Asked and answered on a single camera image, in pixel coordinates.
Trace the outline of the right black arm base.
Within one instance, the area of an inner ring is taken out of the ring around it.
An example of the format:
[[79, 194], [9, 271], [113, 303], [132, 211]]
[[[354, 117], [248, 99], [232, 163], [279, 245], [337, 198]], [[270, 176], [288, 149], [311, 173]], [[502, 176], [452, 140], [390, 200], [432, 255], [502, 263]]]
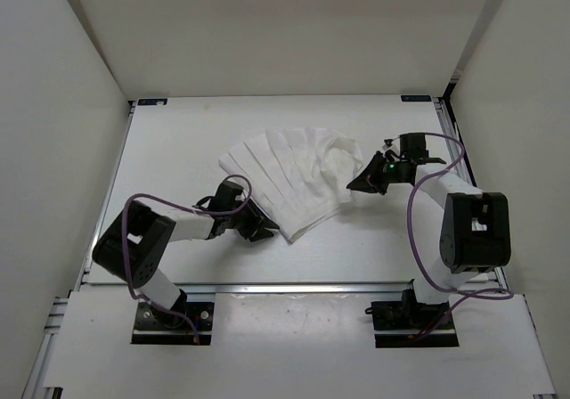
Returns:
[[377, 349], [460, 345], [449, 303], [421, 304], [411, 289], [399, 301], [371, 302], [365, 313], [372, 319]]

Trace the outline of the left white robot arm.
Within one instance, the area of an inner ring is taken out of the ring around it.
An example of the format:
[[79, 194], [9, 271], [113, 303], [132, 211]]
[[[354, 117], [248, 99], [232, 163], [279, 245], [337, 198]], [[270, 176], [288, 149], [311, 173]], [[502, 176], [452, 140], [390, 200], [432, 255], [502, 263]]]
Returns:
[[139, 193], [98, 239], [93, 261], [124, 281], [135, 300], [143, 300], [160, 323], [168, 328], [189, 325], [186, 294], [160, 271], [159, 263], [171, 243], [213, 240], [228, 230], [257, 242], [272, 238], [280, 229], [255, 203], [250, 182], [225, 178], [212, 196], [184, 208], [166, 200]]

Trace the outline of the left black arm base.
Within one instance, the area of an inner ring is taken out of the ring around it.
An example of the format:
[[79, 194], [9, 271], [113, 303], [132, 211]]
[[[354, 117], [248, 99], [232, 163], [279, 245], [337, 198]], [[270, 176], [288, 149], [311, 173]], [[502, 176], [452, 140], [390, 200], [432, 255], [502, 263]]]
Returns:
[[215, 303], [178, 299], [175, 311], [185, 315], [164, 313], [146, 302], [139, 302], [131, 335], [133, 345], [209, 346], [215, 314]]

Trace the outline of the white pleated skirt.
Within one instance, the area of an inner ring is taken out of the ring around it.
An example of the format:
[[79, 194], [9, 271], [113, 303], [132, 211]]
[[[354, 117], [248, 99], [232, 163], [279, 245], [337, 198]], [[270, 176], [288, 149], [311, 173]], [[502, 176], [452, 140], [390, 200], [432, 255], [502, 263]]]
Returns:
[[357, 141], [329, 128], [267, 130], [218, 160], [252, 184], [256, 204], [290, 243], [353, 202], [346, 188], [363, 166]]

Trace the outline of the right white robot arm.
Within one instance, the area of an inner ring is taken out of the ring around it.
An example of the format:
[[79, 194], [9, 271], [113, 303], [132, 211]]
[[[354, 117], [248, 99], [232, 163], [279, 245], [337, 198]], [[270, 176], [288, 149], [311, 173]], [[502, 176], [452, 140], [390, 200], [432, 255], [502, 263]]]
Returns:
[[[400, 305], [405, 324], [418, 328], [449, 296], [480, 273], [489, 273], [511, 258], [509, 203], [500, 192], [486, 192], [453, 173], [460, 163], [430, 156], [425, 132], [387, 139], [368, 166], [347, 189], [384, 195], [391, 184], [408, 183], [406, 231], [420, 277], [411, 283], [413, 296]], [[416, 195], [423, 192], [443, 210], [439, 255], [425, 265], [419, 255], [412, 221]]]

